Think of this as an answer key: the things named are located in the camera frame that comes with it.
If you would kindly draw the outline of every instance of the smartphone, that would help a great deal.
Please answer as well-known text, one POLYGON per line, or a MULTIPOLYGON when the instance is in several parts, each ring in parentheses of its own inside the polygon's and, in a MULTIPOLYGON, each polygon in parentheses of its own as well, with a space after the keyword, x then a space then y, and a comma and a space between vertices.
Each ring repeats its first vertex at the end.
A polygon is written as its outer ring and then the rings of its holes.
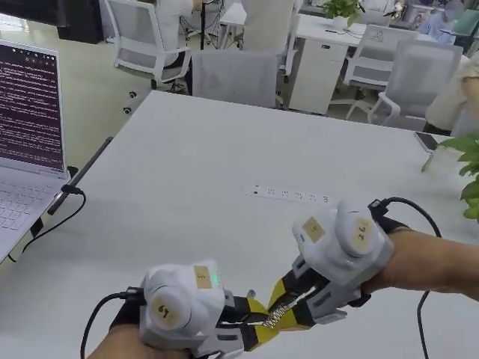
POLYGON ((429 133, 416 132, 415 136, 426 152, 433 153, 436 150, 438 144, 432 135, 429 133))

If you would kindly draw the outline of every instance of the drawer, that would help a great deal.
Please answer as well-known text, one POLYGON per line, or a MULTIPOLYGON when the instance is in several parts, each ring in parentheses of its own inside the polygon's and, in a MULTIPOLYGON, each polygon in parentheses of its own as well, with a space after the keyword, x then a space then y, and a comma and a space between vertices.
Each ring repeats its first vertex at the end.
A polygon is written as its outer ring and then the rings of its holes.
POLYGON ((322 60, 344 61, 348 46, 335 43, 324 43, 323 41, 306 40, 303 57, 315 57, 318 60, 318 66, 322 60))

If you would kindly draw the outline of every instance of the stylus pen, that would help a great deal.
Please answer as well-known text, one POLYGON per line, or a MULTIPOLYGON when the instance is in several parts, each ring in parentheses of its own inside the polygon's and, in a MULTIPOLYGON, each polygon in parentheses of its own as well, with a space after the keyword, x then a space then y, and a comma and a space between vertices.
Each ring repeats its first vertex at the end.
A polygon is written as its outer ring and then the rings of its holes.
MULTIPOLYGON (((86 175, 86 173, 90 170, 93 163, 95 163, 98 158, 101 156, 105 148, 113 141, 113 137, 108 137, 105 142, 103 142, 102 146, 95 152, 95 154, 90 158, 87 164, 82 168, 80 172, 72 180, 70 181, 70 185, 76 186, 78 182, 82 180, 82 178, 86 175)), ((58 208, 63 204, 63 202, 67 199, 68 193, 62 193, 61 196, 56 200, 54 204, 48 209, 47 213, 49 215, 54 215, 57 212, 58 208)))

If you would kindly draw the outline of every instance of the laptop screen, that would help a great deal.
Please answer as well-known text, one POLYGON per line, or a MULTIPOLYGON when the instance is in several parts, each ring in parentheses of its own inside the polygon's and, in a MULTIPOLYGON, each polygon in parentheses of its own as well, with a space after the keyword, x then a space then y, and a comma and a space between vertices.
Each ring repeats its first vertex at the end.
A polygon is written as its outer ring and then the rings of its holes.
POLYGON ((63 171, 55 55, 0 44, 0 157, 63 171))

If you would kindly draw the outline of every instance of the person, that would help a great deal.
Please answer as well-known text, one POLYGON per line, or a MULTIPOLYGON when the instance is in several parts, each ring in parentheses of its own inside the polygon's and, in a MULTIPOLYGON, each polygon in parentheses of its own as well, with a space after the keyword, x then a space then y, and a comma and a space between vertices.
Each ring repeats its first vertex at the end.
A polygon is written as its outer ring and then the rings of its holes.
MULTIPOLYGON (((178 30, 180 17, 190 16, 193 10, 201 10, 202 0, 156 0, 156 17, 158 18, 159 32, 162 36, 163 49, 171 51, 178 48, 178 30)), ((164 69, 182 67, 185 61, 185 52, 168 55, 164 69)), ((185 76, 188 92, 192 92, 191 70, 185 76)))
POLYGON ((291 19, 302 4, 303 0, 242 0, 246 12, 243 49, 283 54, 291 19))
MULTIPOLYGON (((436 238, 389 221, 393 224, 381 227, 389 233, 394 253, 388 265, 361 286, 365 293, 394 287, 458 293, 479 301, 479 246, 436 238)), ((189 359, 187 351, 159 351, 143 344, 138 321, 138 305, 126 303, 88 359, 189 359)))
POLYGON ((463 106, 468 103, 479 118, 479 52, 454 74, 426 111, 423 132, 450 135, 463 106))
POLYGON ((439 43, 454 44, 456 37, 448 34, 448 31, 452 31, 455 25, 454 14, 454 11, 449 10, 433 13, 419 26, 418 31, 431 36, 439 43))

